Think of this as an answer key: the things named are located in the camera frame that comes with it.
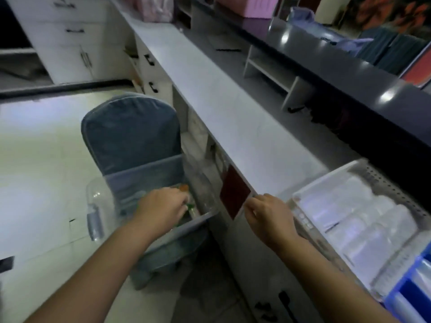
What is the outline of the person's right hand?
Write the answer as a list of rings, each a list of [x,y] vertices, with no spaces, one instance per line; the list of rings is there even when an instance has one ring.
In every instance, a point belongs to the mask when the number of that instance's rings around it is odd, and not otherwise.
[[[269,217],[245,218],[254,234],[275,253],[292,249],[299,239],[293,214],[283,200]]]

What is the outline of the person's left hand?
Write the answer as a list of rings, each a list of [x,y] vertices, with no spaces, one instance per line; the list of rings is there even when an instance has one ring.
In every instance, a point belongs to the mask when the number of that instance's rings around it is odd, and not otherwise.
[[[182,217],[171,215],[171,188],[150,191],[138,202],[131,224],[151,241],[155,241],[174,228]]]

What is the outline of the person's left forearm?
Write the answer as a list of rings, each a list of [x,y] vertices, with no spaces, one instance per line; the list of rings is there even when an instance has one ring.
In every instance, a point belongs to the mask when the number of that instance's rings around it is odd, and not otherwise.
[[[169,230],[149,216],[117,228],[24,323],[103,323],[138,258]]]

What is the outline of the person's right forearm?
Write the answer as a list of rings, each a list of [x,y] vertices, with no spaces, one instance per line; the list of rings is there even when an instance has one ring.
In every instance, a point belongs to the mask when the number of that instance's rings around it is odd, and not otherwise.
[[[293,273],[326,323],[400,323],[304,238],[271,236],[271,248]]]

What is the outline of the dark red panel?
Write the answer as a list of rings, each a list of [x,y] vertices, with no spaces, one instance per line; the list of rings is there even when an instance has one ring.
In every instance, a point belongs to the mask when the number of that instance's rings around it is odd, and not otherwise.
[[[219,196],[232,220],[238,215],[250,193],[249,186],[243,181],[234,166],[229,165],[223,178],[223,185]]]

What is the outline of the clear plastic storage bin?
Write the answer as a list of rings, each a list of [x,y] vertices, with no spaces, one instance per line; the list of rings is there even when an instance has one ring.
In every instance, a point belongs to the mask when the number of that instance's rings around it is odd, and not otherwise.
[[[92,241],[102,244],[118,227],[128,222],[138,201],[163,187],[188,186],[195,208],[187,212],[170,232],[154,241],[145,252],[179,244],[197,232],[219,209],[212,186],[199,167],[185,155],[176,155],[92,180],[86,189],[88,231]]]

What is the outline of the blue covered chair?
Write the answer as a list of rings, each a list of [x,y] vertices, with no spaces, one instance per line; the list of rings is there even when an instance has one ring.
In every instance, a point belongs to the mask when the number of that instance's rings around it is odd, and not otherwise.
[[[116,96],[95,107],[84,116],[81,134],[102,177],[184,155],[176,110],[162,100],[139,93]],[[173,271],[182,260],[195,257],[208,235],[205,224],[179,244],[144,253],[130,273],[134,288],[144,288],[155,276]]]

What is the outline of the white perforated plastic basket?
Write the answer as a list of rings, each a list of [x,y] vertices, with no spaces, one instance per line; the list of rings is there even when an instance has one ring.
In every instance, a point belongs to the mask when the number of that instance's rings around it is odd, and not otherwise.
[[[301,194],[307,195],[317,190],[320,184],[340,178],[343,173],[358,175],[370,186],[374,196],[385,195],[394,200],[396,206],[406,206],[418,226],[417,233],[400,250],[392,255],[379,271],[371,271],[370,274],[367,271],[358,270],[357,267],[353,266],[343,254],[343,249],[346,247],[339,249],[332,244],[326,235],[328,230],[324,231],[317,223],[314,223],[307,217],[299,207]],[[308,239],[340,271],[355,279],[375,299],[381,302],[413,264],[415,258],[431,242],[431,214],[423,209],[414,199],[409,197],[402,189],[397,187],[390,179],[372,167],[365,159],[346,164],[308,184],[294,193],[288,204],[294,214],[298,233]]]

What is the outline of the white desktop shelf organizer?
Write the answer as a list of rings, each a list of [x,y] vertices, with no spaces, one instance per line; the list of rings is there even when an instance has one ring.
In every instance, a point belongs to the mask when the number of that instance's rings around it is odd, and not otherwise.
[[[281,106],[284,112],[301,111],[315,95],[316,88],[311,83],[294,73],[293,70],[278,64],[257,47],[250,45],[243,77],[249,78],[257,74],[262,74],[286,93]]]

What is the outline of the white desk drawer unit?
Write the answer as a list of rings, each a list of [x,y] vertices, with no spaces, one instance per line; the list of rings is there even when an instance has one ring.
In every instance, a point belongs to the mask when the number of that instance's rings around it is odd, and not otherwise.
[[[131,33],[128,37],[124,53],[137,76],[134,80],[136,90],[173,106],[173,85],[170,78],[136,33]]]

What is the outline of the blue plastic basket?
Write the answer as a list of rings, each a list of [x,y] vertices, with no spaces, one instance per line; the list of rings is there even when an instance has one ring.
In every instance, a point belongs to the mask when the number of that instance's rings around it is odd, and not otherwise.
[[[401,323],[431,323],[431,242],[381,305]]]

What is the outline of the pink plastic bag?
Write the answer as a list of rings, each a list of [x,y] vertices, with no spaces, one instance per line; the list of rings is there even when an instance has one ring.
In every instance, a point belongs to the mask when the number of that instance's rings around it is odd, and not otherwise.
[[[175,0],[136,0],[143,22],[171,23],[175,13]]]

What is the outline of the pink box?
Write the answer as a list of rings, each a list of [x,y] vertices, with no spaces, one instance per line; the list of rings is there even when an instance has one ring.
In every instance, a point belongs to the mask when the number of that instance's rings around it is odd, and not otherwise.
[[[235,14],[252,19],[271,19],[278,0],[215,0]]]

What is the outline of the dark teal folders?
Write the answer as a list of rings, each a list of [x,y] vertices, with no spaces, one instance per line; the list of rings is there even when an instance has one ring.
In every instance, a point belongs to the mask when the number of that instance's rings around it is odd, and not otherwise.
[[[386,27],[365,30],[360,38],[372,38],[356,55],[369,64],[399,76],[429,41],[411,35],[399,34]]]

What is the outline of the red board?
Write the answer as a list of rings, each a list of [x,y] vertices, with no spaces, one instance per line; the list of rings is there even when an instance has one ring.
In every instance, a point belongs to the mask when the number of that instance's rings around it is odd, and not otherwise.
[[[424,89],[431,83],[431,41],[410,62],[399,78],[419,89]]]

